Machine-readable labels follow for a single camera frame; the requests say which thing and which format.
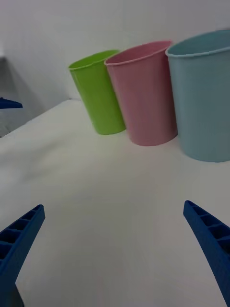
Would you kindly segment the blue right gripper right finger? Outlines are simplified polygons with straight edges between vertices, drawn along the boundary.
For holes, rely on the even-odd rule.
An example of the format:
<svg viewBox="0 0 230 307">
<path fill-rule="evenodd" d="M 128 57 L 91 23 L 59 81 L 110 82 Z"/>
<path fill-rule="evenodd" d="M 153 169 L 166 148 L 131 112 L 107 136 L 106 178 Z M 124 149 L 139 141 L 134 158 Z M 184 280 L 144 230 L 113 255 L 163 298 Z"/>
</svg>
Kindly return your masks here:
<svg viewBox="0 0 230 307">
<path fill-rule="evenodd" d="M 230 228 L 186 200 L 183 215 L 196 236 L 227 306 L 230 306 Z"/>
</svg>

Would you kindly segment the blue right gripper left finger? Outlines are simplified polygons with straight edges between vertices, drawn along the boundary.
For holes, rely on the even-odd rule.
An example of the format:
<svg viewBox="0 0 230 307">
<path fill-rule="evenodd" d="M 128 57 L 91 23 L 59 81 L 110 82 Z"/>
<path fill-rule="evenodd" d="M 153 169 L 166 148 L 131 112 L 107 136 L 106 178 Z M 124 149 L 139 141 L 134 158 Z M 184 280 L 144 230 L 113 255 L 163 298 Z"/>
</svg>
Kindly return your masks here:
<svg viewBox="0 0 230 307">
<path fill-rule="evenodd" d="M 16 280 L 44 220 L 44 207 L 39 204 L 0 233 L 0 305 L 2 307 L 24 306 Z"/>
</svg>

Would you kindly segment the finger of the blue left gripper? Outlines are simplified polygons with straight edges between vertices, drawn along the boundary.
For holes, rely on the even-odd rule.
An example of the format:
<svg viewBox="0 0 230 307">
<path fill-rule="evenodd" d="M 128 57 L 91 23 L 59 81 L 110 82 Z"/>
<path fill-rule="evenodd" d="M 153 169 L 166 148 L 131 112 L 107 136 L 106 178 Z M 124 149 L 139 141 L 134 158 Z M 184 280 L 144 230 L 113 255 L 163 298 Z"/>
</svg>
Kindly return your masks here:
<svg viewBox="0 0 230 307">
<path fill-rule="evenodd" d="M 23 108 L 22 104 L 16 101 L 0 98 L 0 108 Z"/>
</svg>

